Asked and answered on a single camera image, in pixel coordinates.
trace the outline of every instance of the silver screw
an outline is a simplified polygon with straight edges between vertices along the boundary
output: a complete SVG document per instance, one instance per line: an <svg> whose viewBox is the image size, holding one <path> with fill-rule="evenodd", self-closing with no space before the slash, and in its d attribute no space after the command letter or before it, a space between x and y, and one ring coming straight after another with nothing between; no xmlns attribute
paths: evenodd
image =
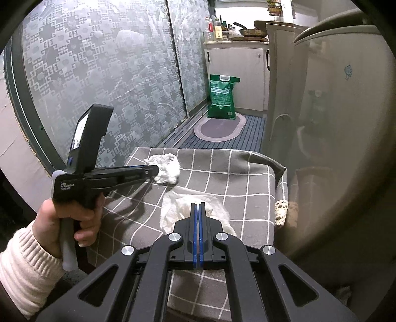
<svg viewBox="0 0 396 322"><path fill-rule="evenodd" d="M135 249L132 246L126 245L121 249L121 253L124 255L132 255Z"/></svg>
<svg viewBox="0 0 396 322"><path fill-rule="evenodd" d="M275 248L272 247L271 245L265 245L263 247L263 253L267 255L272 255L275 253Z"/></svg>
<svg viewBox="0 0 396 322"><path fill-rule="evenodd" d="M170 234L168 236L168 238L169 238L169 240L171 240L173 242L177 242L181 238L181 236L180 236L180 234L173 232L172 234Z"/></svg>
<svg viewBox="0 0 396 322"><path fill-rule="evenodd" d="M216 239L218 240L226 240L228 238L228 235L225 232L218 232L216 234Z"/></svg>

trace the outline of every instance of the green bag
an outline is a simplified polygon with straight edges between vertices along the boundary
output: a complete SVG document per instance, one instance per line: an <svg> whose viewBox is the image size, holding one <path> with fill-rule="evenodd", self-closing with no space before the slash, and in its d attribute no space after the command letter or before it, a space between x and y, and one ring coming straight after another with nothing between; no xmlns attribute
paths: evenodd
<svg viewBox="0 0 396 322"><path fill-rule="evenodd" d="M208 117L215 119L235 120L235 107L232 98L234 83L241 81L238 77L226 75L210 75L210 99L211 105Z"/></svg>

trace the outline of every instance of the hand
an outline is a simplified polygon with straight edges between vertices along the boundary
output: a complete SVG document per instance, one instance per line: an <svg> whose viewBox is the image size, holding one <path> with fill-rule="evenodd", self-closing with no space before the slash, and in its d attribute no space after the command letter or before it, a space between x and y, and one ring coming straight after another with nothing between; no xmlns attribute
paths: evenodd
<svg viewBox="0 0 396 322"><path fill-rule="evenodd" d="M37 242L46 252L54 257L61 258L61 245L59 242L59 223L61 218L71 217L80 221L81 229L74 234L80 247L92 245L99 232L103 205L105 197L103 194L96 199L94 210L86 209L78 202L54 203L47 199L41 205L32 231Z"/></svg>

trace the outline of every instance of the white cloth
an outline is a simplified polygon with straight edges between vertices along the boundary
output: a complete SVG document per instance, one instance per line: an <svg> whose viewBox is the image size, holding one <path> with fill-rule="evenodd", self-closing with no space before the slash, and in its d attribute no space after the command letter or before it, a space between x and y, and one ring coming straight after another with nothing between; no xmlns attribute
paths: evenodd
<svg viewBox="0 0 396 322"><path fill-rule="evenodd" d="M32 232L33 222L18 230L0 253L0 282L29 319L45 304L65 271L62 260L47 253Z"/></svg>
<svg viewBox="0 0 396 322"><path fill-rule="evenodd" d="M174 154L154 154L148 159L145 159L145 162L148 163L148 165L158 166L160 171L158 176L154 178L156 183L176 183L180 175L180 163Z"/></svg>
<svg viewBox="0 0 396 322"><path fill-rule="evenodd" d="M217 219L223 226L223 231L236 236L230 225L230 214L219 199L204 192L182 187L174 187L164 194L161 207L160 228L170 234L175 223L190 216L191 203L199 205L205 203L206 216Z"/></svg>

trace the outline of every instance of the white wall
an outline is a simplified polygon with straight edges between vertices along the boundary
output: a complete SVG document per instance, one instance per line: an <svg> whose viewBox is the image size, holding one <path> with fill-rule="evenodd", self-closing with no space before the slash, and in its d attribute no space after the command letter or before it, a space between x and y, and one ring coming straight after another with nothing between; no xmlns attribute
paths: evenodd
<svg viewBox="0 0 396 322"><path fill-rule="evenodd" d="M351 2L351 0L322 0L319 18L320 20L323 20L337 13L356 8L357 7Z"/></svg>
<svg viewBox="0 0 396 322"><path fill-rule="evenodd" d="M215 1L216 16L233 24L239 22L246 28L254 28L255 20L266 21L283 21L282 17L270 16L268 13L267 2L250 2L250 1L233 1L222 2ZM296 25L311 27L318 22L318 15L315 10L306 8L301 5L295 6L296 19L293 21Z"/></svg>

